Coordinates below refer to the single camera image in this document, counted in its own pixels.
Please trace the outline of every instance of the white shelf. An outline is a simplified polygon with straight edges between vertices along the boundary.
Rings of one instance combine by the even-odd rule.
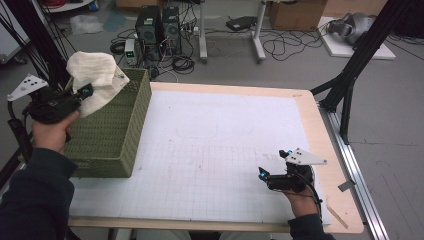
[[[93,2],[93,0],[83,0],[82,3],[66,3],[65,5],[63,5],[62,7],[59,7],[59,8],[50,8],[49,11],[51,13],[65,12],[65,11],[69,11],[69,10],[73,10],[73,9],[76,9],[76,8],[83,7],[85,5],[88,5],[91,2]]]

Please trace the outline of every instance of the grid paper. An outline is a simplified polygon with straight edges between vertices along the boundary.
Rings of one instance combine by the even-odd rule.
[[[71,215],[284,224],[290,203],[258,167],[283,174],[278,150],[297,147],[309,149],[293,99],[154,91],[131,178],[72,179]]]

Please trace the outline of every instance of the tripod leg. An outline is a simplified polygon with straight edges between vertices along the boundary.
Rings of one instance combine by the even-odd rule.
[[[356,78],[349,85],[349,89],[346,91],[344,101],[343,101],[342,120],[340,123],[340,135],[343,139],[343,142],[346,145],[349,145],[349,139],[348,139],[349,119],[350,119],[350,109],[352,106],[353,86],[355,85],[355,81],[356,81]]]
[[[312,95],[315,96],[319,93],[324,92],[325,90],[328,90],[328,89],[334,87],[334,85],[336,85],[337,82],[339,82],[339,76],[340,76],[340,74],[337,77],[331,79],[330,81],[323,83],[323,84],[319,85],[318,87],[316,87],[314,89],[311,89]]]

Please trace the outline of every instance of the human hand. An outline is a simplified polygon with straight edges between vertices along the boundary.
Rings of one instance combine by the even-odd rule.
[[[299,193],[295,193],[292,190],[285,190],[283,193],[290,201],[295,217],[318,213],[317,205],[315,204],[312,194],[308,188],[305,188]]]
[[[43,124],[34,121],[32,124],[32,134],[36,148],[47,148],[64,154],[66,133],[70,133],[71,124],[78,118],[79,112],[75,111],[62,121],[55,124]]]

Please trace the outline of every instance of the wrist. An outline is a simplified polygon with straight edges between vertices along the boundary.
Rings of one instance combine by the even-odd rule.
[[[302,197],[296,200],[291,200],[290,204],[295,217],[318,213],[317,205],[310,197]]]

